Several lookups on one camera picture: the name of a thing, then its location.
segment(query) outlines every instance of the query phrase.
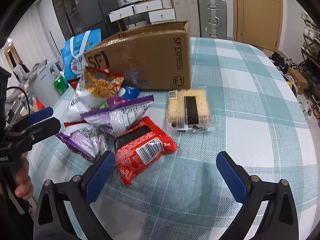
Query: bag handle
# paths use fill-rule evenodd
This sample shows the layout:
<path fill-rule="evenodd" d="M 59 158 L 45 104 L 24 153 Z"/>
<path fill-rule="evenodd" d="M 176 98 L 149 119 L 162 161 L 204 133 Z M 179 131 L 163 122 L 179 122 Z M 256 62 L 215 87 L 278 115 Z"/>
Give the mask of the bag handle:
<path fill-rule="evenodd" d="M 70 53 L 74 58 L 77 58 L 79 55 L 84 53 L 84 49 L 85 49 L 85 46 L 87 44 L 87 41 L 88 41 L 88 38 L 89 38 L 89 34 L 90 34 L 90 31 L 86 31 L 85 32 L 84 37 L 82 39 L 82 43 L 81 43 L 81 46 L 80 46 L 79 53 L 76 56 L 73 54 L 73 39 L 74 39 L 74 37 L 72 37 L 70 39 Z"/>

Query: metal bolt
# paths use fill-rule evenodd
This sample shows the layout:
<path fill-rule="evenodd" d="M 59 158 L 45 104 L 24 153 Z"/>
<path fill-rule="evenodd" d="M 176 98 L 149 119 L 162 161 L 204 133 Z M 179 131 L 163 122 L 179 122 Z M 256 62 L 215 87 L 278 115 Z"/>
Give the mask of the metal bolt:
<path fill-rule="evenodd" d="M 252 175 L 251 179 L 252 179 L 252 181 L 255 181 L 255 182 L 260 180 L 260 178 L 257 175 Z"/>
<path fill-rule="evenodd" d="M 81 179 L 81 176 L 80 176 L 80 175 L 75 175 L 75 176 L 73 176 L 73 178 L 72 178 L 72 180 L 73 180 L 74 182 L 79 181 L 80 179 Z"/>
<path fill-rule="evenodd" d="M 281 183 L 285 186 L 289 184 L 289 182 L 286 179 L 281 179 Z"/>
<path fill-rule="evenodd" d="M 48 186 L 50 183 L 51 183 L 51 180 L 47 179 L 47 180 L 44 182 L 44 185 L 45 185 L 45 186 Z"/>

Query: table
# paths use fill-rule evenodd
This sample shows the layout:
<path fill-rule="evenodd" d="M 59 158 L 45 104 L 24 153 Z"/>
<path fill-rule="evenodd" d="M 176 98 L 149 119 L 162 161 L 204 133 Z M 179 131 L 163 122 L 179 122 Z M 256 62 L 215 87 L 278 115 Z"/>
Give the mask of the table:
<path fill-rule="evenodd" d="M 264 181 L 289 181 L 297 207 L 300 237 L 310 233 L 316 212 L 317 161 L 307 122 L 295 96 L 276 67 L 259 49 L 233 41 L 192 38 L 192 88 L 207 92 L 215 131 L 172 133 L 179 145 L 124 186 L 117 171 L 91 205 L 115 239 L 219 239 L 241 205 L 236 203 L 216 164 L 226 150 L 249 175 Z M 153 94 L 147 115 L 160 127 L 168 94 Z M 63 119 L 72 96 L 68 90 L 55 106 Z M 55 183 L 83 174 L 90 165 L 56 137 L 29 152 L 30 176 L 37 201 L 46 179 Z M 261 205 L 247 237 L 258 228 Z M 85 239 L 70 205 L 71 220 Z"/>

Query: finger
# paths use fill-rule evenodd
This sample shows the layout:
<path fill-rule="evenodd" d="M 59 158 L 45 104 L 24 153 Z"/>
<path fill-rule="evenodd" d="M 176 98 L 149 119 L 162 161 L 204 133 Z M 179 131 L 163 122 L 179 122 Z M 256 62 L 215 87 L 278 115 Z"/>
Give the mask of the finger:
<path fill-rule="evenodd" d="M 31 178 L 28 176 L 27 179 L 16 188 L 15 194 L 17 197 L 23 197 L 25 194 L 28 193 L 29 188 L 31 185 Z"/>
<path fill-rule="evenodd" d="M 28 192 L 22 197 L 24 200 L 27 200 L 29 198 L 31 198 L 33 195 L 33 185 L 31 183 L 30 188 L 28 190 Z"/>
<path fill-rule="evenodd" d="M 29 162 L 26 158 L 22 158 L 21 168 L 17 171 L 16 182 L 22 184 L 28 177 L 29 173 Z"/>

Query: barcode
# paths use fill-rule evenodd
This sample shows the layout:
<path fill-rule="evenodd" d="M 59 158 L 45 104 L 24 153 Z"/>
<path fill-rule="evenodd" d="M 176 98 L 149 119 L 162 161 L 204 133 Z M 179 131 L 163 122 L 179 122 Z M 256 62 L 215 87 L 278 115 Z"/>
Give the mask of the barcode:
<path fill-rule="evenodd" d="M 173 91 L 169 91 L 169 100 L 171 99 L 177 99 L 177 91 L 173 90 Z"/>
<path fill-rule="evenodd" d="M 137 154 L 144 164 L 151 162 L 159 152 L 164 151 L 163 144 L 159 138 L 154 138 L 136 149 Z"/>

